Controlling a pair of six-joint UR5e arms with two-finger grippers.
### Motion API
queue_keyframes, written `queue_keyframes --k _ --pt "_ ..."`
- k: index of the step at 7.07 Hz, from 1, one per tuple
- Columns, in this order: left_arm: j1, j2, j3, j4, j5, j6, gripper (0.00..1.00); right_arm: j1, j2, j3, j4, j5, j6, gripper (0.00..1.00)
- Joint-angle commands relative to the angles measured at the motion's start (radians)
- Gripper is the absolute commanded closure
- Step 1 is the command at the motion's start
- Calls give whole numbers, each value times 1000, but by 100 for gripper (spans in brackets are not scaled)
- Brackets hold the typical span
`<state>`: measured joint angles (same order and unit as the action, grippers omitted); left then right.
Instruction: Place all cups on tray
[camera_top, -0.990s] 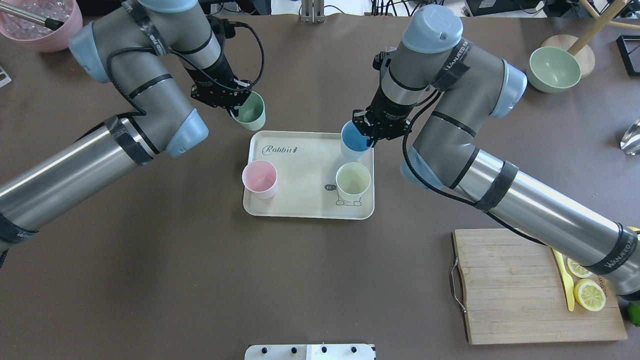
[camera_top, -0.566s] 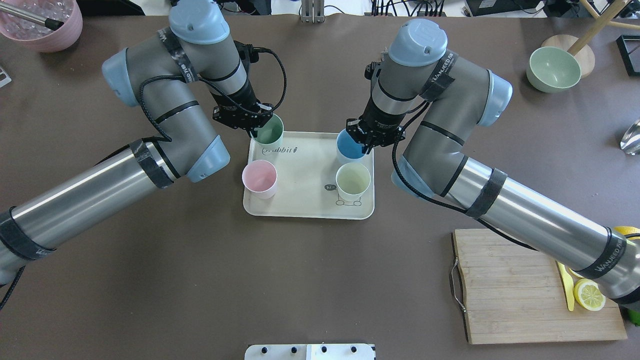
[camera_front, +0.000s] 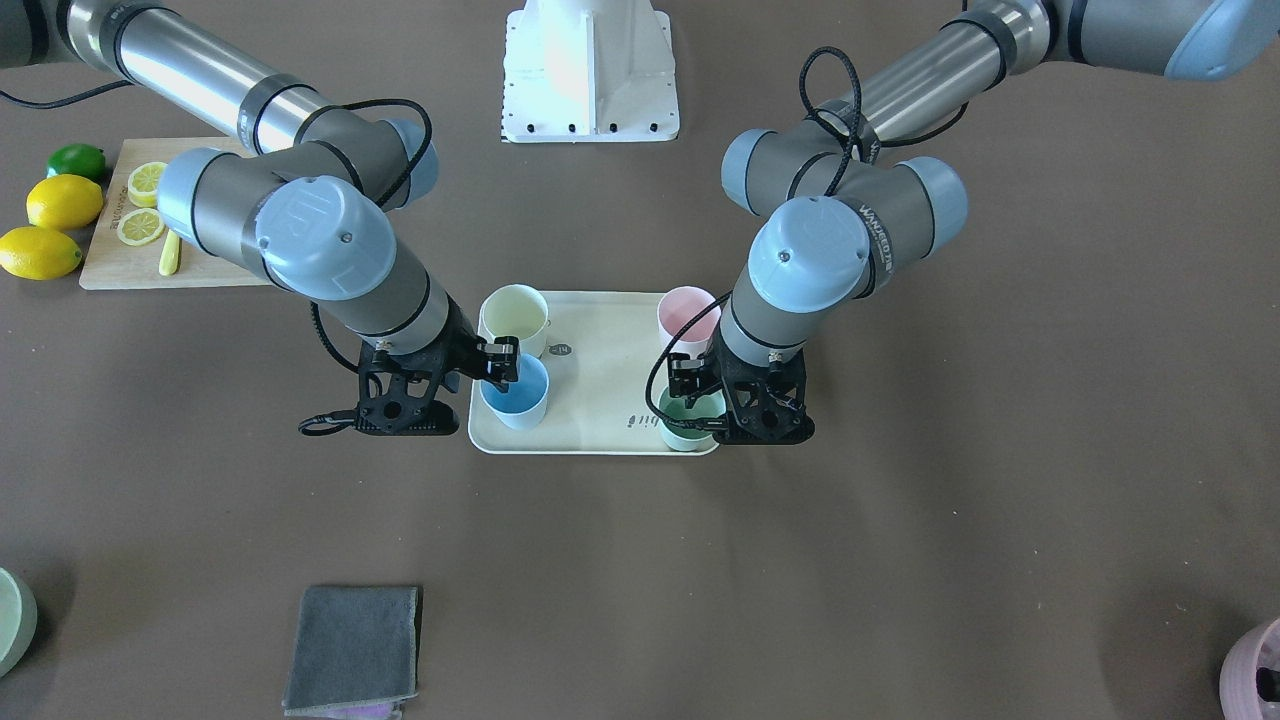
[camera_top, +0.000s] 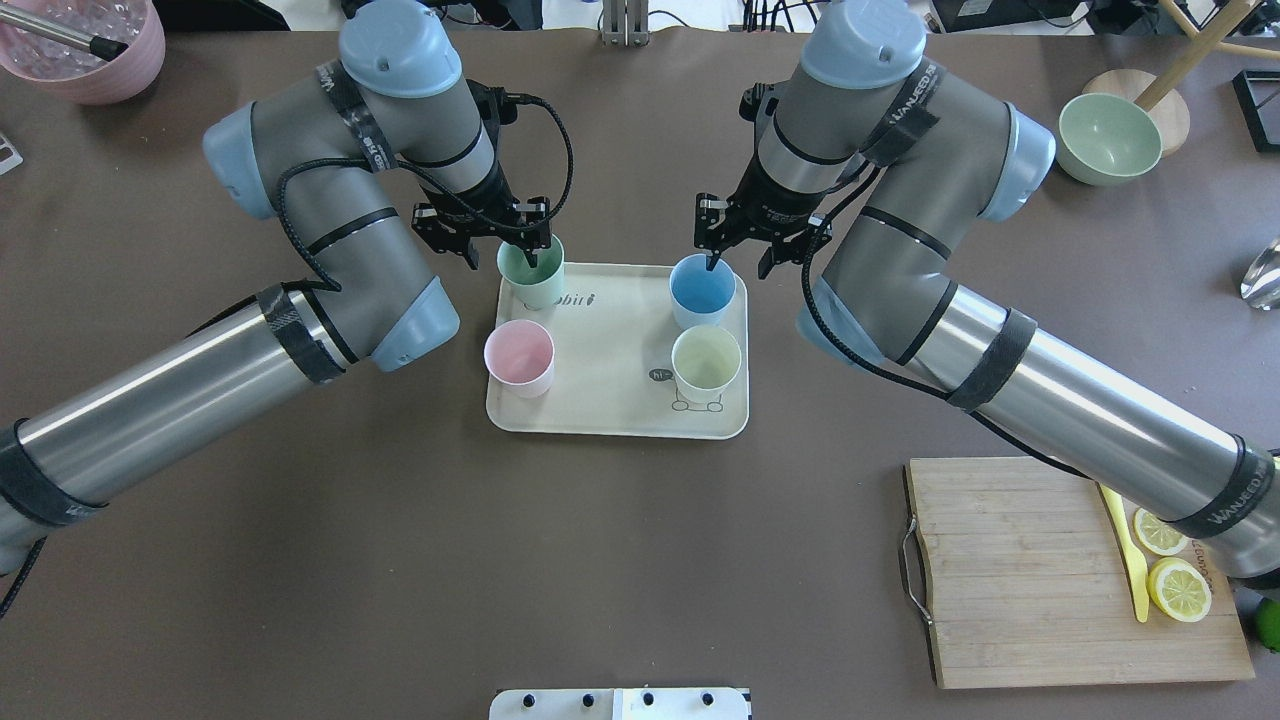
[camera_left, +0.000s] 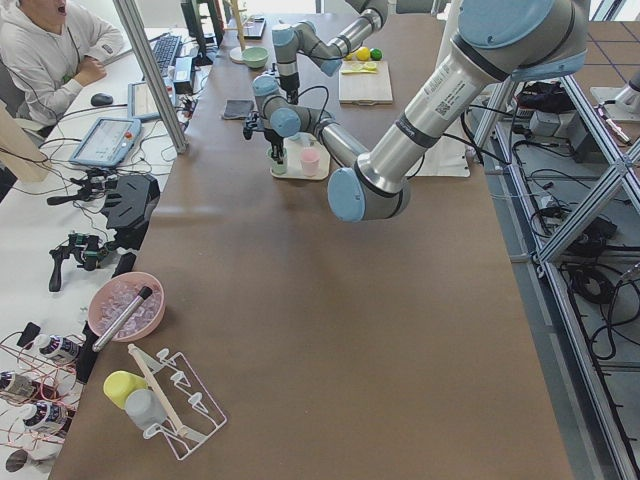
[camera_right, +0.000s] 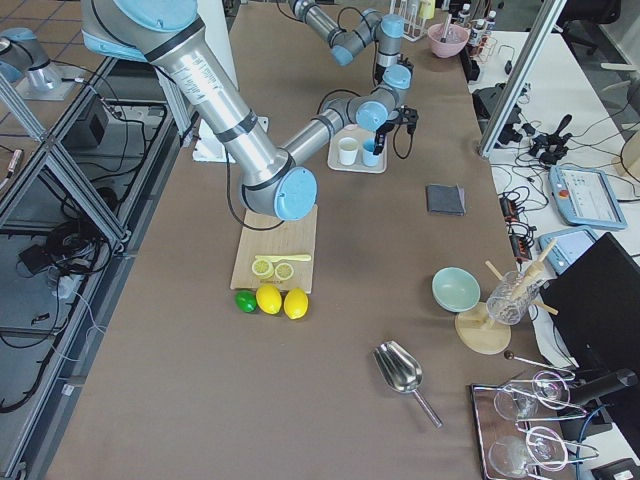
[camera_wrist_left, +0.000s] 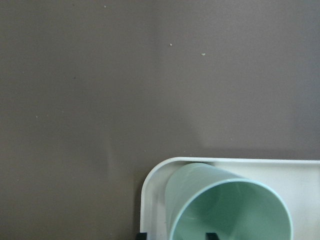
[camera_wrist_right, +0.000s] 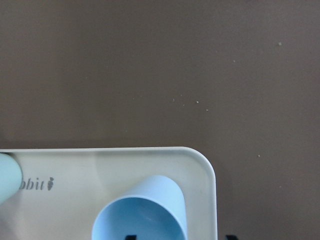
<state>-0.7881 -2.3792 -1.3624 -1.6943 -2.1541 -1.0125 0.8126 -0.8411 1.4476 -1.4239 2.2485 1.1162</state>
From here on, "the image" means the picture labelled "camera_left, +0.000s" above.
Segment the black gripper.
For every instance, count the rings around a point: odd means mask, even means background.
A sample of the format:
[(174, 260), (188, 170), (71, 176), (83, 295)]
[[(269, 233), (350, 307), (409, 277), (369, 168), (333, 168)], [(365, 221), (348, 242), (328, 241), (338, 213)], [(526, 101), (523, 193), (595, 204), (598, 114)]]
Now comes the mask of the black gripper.
[(283, 138), (273, 129), (264, 128), (264, 137), (271, 145), (271, 160), (274, 164), (284, 164)]
[(300, 88), (297, 63), (273, 63), (272, 66), (277, 71), (281, 88), (287, 92), (287, 101), (290, 104), (297, 104), (298, 90)]

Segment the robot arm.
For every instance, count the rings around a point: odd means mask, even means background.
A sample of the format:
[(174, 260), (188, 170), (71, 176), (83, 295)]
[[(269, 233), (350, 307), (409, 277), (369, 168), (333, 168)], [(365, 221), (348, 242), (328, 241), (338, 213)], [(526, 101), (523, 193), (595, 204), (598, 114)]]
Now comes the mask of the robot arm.
[(329, 41), (321, 40), (309, 21), (273, 27), (279, 75), (264, 74), (252, 83), (257, 115), (275, 158), (282, 156), (285, 138), (307, 132), (340, 162), (328, 181), (328, 202), (345, 222), (400, 214), (410, 199), (408, 172), (486, 86), (571, 75), (586, 58), (586, 1), (464, 1), (450, 53), (367, 150), (325, 110), (293, 102), (299, 89), (298, 55), (331, 76), (347, 54), (385, 25), (387, 2), (350, 5), (358, 18)]
[(298, 55), (308, 57), (331, 77), (339, 70), (343, 58), (362, 46), (387, 20), (387, 1), (347, 1), (347, 4), (359, 13), (359, 17), (328, 41), (320, 38), (309, 20), (293, 25), (278, 24), (271, 29), (280, 86), (289, 103), (297, 104), (299, 98)]

